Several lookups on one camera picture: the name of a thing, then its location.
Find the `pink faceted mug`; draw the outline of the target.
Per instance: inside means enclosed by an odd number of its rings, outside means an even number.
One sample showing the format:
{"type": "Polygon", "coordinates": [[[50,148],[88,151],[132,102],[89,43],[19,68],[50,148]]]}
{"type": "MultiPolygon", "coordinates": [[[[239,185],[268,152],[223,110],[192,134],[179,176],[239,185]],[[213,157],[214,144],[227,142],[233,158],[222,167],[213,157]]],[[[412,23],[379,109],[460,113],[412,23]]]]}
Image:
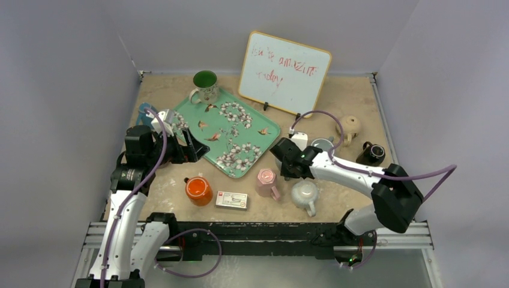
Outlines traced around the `pink faceted mug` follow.
{"type": "Polygon", "coordinates": [[[277,189],[277,175],[271,169],[261,169],[256,178],[256,192],[261,197],[271,197],[275,201],[280,200],[277,189]]]}

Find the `floral mug green inside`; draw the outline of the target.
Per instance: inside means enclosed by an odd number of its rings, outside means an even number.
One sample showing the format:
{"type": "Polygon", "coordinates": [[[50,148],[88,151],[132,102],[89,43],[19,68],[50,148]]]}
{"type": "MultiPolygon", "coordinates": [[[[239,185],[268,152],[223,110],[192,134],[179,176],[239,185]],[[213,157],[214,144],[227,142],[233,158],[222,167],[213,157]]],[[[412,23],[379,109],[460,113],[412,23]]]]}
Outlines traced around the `floral mug green inside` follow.
{"type": "Polygon", "coordinates": [[[220,92],[217,75],[210,70],[197,72],[193,76],[195,86],[188,96],[191,104],[212,104],[218,101],[220,92]]]}

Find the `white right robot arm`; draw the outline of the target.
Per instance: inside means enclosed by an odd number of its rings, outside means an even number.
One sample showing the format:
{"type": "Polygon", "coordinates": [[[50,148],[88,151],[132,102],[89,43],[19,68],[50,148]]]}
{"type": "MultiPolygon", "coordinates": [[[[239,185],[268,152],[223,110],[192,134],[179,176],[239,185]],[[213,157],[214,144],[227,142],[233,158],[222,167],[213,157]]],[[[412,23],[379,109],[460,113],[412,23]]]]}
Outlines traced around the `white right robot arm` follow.
{"type": "Polygon", "coordinates": [[[280,174],[287,178],[310,178],[330,181],[368,197],[371,204],[345,213],[337,228],[338,239],[351,244],[360,235],[386,228],[405,233],[424,197],[399,165],[389,167],[363,166],[338,157],[320,148],[300,149],[289,138],[281,138],[270,153],[280,163],[280,174]]]}

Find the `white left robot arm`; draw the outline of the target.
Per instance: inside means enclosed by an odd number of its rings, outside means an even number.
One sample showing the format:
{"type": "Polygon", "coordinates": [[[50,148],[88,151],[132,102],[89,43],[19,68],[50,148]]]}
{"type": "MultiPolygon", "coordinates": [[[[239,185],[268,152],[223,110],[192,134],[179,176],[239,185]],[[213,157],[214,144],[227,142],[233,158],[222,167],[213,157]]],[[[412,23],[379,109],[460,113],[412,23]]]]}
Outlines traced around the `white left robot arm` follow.
{"type": "Polygon", "coordinates": [[[155,172],[161,164],[195,163],[210,148],[185,128],[186,144],[169,131],[157,133],[146,125],[129,128],[125,151],[110,176],[110,211],[97,258],[88,276],[76,287],[145,287],[159,248],[179,237],[173,213],[153,212],[141,238],[134,239],[141,210],[148,198],[155,172]]]}

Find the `white speckled mug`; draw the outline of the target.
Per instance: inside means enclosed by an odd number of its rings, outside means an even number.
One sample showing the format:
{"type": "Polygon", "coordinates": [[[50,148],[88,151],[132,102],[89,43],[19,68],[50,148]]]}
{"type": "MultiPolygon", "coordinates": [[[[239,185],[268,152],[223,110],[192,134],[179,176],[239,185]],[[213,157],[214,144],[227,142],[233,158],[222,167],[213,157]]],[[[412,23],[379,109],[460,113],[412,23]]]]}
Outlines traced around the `white speckled mug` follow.
{"type": "Polygon", "coordinates": [[[315,202],[319,197],[319,190],[311,181],[302,180],[293,185],[291,189],[292,203],[301,209],[305,209],[309,217],[316,215],[315,202]]]}

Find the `grey ribbed mug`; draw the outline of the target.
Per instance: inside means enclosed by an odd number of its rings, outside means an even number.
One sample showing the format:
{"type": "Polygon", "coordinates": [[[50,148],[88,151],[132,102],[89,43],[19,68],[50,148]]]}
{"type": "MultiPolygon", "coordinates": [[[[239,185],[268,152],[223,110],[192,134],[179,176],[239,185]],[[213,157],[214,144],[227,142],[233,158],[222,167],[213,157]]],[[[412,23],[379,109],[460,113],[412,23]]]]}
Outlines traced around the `grey ribbed mug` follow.
{"type": "Polygon", "coordinates": [[[329,139],[316,138],[311,142],[310,145],[313,147],[319,148],[319,149],[323,150],[324,152],[331,151],[331,153],[333,155],[336,152],[336,149],[334,148],[334,144],[333,144],[333,138],[329,138],[329,139]]]}

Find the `orange mug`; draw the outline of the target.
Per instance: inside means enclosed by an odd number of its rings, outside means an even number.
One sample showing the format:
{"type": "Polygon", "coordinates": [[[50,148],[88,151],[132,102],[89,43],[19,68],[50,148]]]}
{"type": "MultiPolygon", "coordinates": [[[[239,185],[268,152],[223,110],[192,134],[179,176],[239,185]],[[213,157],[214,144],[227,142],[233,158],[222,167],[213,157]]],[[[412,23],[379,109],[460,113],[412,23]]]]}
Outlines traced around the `orange mug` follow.
{"type": "Polygon", "coordinates": [[[185,194],[192,204],[206,206],[212,200],[213,194],[209,182],[201,176],[185,178],[185,194]]]}

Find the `blue mug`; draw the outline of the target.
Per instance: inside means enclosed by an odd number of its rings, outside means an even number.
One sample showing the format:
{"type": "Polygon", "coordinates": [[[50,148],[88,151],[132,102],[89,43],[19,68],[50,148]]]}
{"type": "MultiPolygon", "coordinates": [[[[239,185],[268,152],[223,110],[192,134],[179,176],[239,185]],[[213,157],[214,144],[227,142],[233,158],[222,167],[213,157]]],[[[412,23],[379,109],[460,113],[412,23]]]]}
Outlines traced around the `blue mug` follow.
{"type": "Polygon", "coordinates": [[[152,114],[147,113],[145,111],[146,108],[152,110],[155,113],[158,112],[158,110],[153,105],[151,105],[149,103],[140,104],[138,107],[138,116],[137,116],[135,125],[146,125],[146,126],[149,126],[151,129],[153,129],[151,121],[154,119],[154,117],[152,114]]]}

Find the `beige mug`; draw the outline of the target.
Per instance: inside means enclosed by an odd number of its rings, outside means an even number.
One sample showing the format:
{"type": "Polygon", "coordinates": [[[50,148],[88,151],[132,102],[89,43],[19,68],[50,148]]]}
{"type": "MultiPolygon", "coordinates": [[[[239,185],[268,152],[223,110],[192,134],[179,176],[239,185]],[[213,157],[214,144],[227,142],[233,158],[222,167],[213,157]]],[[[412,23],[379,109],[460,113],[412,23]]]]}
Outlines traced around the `beige mug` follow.
{"type": "Polygon", "coordinates": [[[362,123],[356,116],[353,115],[345,115],[339,120],[339,122],[343,127],[343,133],[341,133],[341,128],[337,124],[335,129],[339,136],[343,135],[342,146],[347,147],[351,144],[352,140],[360,134],[362,130],[362,123]]]}

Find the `black mug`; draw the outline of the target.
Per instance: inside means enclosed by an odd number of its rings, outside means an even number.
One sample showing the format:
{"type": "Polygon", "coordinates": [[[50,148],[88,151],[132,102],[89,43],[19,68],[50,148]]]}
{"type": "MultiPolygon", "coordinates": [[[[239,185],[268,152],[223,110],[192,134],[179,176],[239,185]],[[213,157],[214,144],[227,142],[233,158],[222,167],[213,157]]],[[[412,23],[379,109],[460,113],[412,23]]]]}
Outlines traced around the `black mug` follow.
{"type": "Polygon", "coordinates": [[[385,156],[385,149],[381,145],[364,142],[363,150],[355,162],[366,166],[378,167],[385,160],[385,156]]]}

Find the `green floral tray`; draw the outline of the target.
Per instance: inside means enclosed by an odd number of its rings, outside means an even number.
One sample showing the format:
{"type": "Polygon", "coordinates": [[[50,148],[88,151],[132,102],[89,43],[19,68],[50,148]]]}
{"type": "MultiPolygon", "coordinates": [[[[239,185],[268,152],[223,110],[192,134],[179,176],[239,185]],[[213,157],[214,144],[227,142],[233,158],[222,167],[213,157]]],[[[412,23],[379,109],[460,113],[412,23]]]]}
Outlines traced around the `green floral tray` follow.
{"type": "Polygon", "coordinates": [[[219,89],[218,101],[193,104],[184,99],[175,108],[172,128],[182,140],[188,128],[209,147],[204,156],[231,178],[240,178],[279,137],[280,126],[239,98],[219,89]]]}

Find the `small white cardboard box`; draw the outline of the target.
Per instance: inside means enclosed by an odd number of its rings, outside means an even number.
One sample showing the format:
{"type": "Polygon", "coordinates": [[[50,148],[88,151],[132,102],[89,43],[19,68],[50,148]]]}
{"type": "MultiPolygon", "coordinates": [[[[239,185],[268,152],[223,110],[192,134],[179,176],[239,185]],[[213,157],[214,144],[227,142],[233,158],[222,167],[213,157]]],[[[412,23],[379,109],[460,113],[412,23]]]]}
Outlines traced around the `small white cardboard box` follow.
{"type": "Polygon", "coordinates": [[[219,191],[215,200],[215,206],[218,208],[246,211],[248,209],[248,194],[219,191]]]}

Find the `yellow framed whiteboard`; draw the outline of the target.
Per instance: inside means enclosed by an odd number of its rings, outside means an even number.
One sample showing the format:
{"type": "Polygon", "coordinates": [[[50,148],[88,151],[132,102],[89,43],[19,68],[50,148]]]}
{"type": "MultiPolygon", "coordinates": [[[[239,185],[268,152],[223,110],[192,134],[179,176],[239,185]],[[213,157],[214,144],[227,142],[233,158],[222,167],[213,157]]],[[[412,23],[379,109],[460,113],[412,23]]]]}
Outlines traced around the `yellow framed whiteboard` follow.
{"type": "Polygon", "coordinates": [[[238,93],[288,113],[306,113],[316,106],[331,60],[329,51],[253,31],[238,93]]]}

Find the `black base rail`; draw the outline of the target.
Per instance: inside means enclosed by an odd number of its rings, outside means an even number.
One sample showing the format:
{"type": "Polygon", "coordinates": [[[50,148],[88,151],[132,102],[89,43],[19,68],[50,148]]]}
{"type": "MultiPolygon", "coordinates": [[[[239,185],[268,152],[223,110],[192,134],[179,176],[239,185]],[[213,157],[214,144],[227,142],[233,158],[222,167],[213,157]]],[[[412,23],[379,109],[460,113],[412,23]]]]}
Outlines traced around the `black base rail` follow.
{"type": "Polygon", "coordinates": [[[337,223],[255,223],[176,221],[169,227],[175,236],[162,250],[182,252],[184,260],[203,256],[310,256],[319,260],[359,262],[376,250],[433,248],[427,223],[411,223],[406,233],[386,228],[362,236],[346,236],[337,223]]]}

